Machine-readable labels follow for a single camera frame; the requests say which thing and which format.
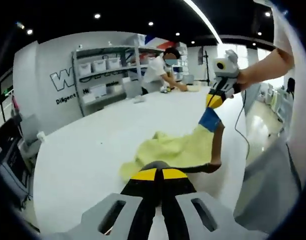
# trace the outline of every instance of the table surface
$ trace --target table surface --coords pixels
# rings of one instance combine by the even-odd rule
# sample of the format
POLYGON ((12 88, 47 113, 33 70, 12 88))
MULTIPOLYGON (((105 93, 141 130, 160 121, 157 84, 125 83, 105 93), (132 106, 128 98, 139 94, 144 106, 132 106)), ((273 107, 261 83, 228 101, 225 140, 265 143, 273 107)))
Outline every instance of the table surface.
MULTIPOLYGON (((205 110, 209 89, 153 92, 137 104, 126 99, 48 135, 38 153, 33 183, 41 233, 73 228, 86 210, 110 193, 120 193, 125 186, 118 174, 121 164, 132 161, 138 146, 156 131, 175 136, 191 133, 205 110)), ((196 190, 206 191, 232 211, 246 166, 247 143, 234 128, 242 107, 242 96, 236 94, 215 110, 225 126, 220 169, 189 175, 196 190)), ((244 111, 237 129, 246 135, 244 111)), ((149 239, 168 239, 162 219, 157 209, 149 239)))

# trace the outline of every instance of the white fabric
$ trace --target white fabric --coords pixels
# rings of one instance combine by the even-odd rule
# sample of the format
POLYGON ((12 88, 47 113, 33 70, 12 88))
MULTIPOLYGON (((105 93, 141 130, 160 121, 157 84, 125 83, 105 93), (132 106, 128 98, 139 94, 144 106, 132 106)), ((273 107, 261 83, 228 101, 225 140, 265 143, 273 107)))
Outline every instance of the white fabric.
POLYGON ((161 53, 148 64, 147 70, 143 77, 142 87, 149 93, 159 91, 160 87, 162 87, 164 84, 164 80, 161 75, 171 71, 172 68, 166 65, 163 59, 163 53, 161 53))
POLYGON ((274 16, 274 45, 294 56, 295 91, 288 145, 302 184, 306 181, 306 53, 294 29, 277 9, 274 16))

